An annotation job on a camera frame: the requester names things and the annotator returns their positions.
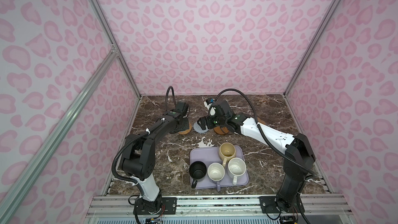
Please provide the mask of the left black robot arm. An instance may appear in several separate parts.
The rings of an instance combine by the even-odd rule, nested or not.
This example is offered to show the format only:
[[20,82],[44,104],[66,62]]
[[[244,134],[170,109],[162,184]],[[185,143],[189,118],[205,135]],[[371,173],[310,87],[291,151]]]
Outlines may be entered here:
[[174,109],[165,111],[144,132],[127,136],[113,160],[113,176],[137,185],[145,202],[154,203],[161,197],[153,176],[155,147],[167,134],[189,130],[188,111],[187,103],[178,102]]

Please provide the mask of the light blue woven coaster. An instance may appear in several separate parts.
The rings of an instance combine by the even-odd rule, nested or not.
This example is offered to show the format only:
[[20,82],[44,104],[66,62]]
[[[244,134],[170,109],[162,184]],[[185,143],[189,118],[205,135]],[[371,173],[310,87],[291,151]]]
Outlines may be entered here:
[[195,132],[200,133],[200,134],[204,134],[204,133],[208,132],[207,128],[205,128],[203,130],[197,122],[194,123],[193,129],[195,130]]

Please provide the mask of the brown round wooden coaster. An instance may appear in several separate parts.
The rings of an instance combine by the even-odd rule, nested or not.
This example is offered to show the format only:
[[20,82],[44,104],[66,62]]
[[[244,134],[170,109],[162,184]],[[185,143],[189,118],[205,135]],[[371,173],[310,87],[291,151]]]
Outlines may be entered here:
[[214,132],[218,135],[226,135],[230,133],[226,127],[215,127]]

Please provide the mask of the cork flower-shaped coaster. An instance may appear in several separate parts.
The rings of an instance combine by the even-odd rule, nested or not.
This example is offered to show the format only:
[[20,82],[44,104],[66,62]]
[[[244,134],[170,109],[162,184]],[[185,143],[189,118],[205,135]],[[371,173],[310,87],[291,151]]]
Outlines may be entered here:
[[266,122],[264,120],[262,120],[261,118],[259,118],[259,117],[258,117],[258,122],[263,124],[263,125],[266,125]]

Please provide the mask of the round rattan wicker coaster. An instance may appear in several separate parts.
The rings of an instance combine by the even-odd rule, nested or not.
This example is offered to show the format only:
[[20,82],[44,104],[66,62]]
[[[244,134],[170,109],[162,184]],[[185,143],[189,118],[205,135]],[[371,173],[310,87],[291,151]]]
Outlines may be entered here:
[[192,124],[191,124],[191,123],[188,123],[188,125],[186,126],[186,129],[183,130],[183,131],[179,131],[178,134],[186,135],[186,134],[188,134],[191,130],[192,130]]

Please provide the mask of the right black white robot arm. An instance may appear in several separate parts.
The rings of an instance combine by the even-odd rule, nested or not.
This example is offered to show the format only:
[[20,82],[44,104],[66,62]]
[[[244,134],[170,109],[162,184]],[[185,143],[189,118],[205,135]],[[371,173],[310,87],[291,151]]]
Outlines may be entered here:
[[216,127],[227,128],[229,132],[255,139],[268,145],[283,157],[285,176],[274,200],[274,207],[288,212],[299,200],[306,181],[315,177],[312,168],[315,154],[307,136],[299,133],[292,135],[277,131],[260,123],[258,118],[244,113],[235,113],[226,100],[207,99],[204,102],[208,114],[194,123],[198,133],[204,133]]

